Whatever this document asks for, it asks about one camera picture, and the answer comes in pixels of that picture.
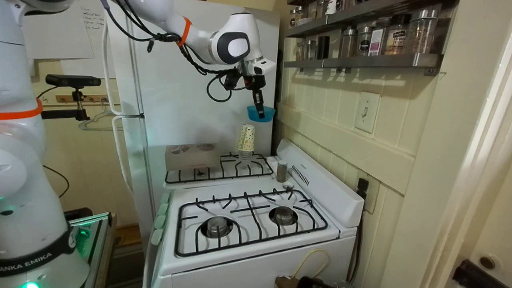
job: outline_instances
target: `stove vent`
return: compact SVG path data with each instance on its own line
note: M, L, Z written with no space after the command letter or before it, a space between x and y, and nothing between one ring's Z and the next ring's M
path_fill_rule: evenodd
M306 184L306 186L309 186L309 180L295 167L295 165L292 165L291 167L292 171L297 174L297 176Z

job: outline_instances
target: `floor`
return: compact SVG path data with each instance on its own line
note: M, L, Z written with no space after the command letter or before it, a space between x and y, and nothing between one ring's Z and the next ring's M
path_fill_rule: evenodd
M118 227L106 287L141 288L143 272L144 254L138 225Z

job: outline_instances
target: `jar lid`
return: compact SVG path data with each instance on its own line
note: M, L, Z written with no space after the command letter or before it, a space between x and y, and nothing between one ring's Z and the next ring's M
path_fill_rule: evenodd
M359 32L359 34L361 34L361 33L371 33L372 30L373 30L373 27L366 26L366 27L359 28L357 31Z
M391 17L391 25L409 24L410 21L410 14L399 14Z
M343 31L343 36L356 35L356 34L357 34L357 29L347 29L347 30Z
M422 11L419 11L419 12L416 12L413 14L412 16L412 20L417 20L417 19L424 19L424 18L435 18L437 19L437 16L438 16L438 11L437 10L422 10Z

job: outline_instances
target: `orange ring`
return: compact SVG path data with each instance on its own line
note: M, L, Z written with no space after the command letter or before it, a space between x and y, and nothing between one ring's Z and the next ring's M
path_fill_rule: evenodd
M178 46L181 47L185 44L185 41L187 40L188 32L190 30L190 26L192 25L192 22L187 18L183 17L185 19L185 30L183 31L183 36L181 36L181 41L178 43Z
M41 114L42 112L42 103L41 100L37 100L37 108L30 111L22 111L22 112L7 112L0 113L0 120L16 120L16 119L25 119L31 118Z

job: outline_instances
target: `green light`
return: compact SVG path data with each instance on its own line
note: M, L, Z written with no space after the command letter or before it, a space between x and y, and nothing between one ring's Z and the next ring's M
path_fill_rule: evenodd
M34 282L27 282L22 286L22 288L39 288L39 285Z

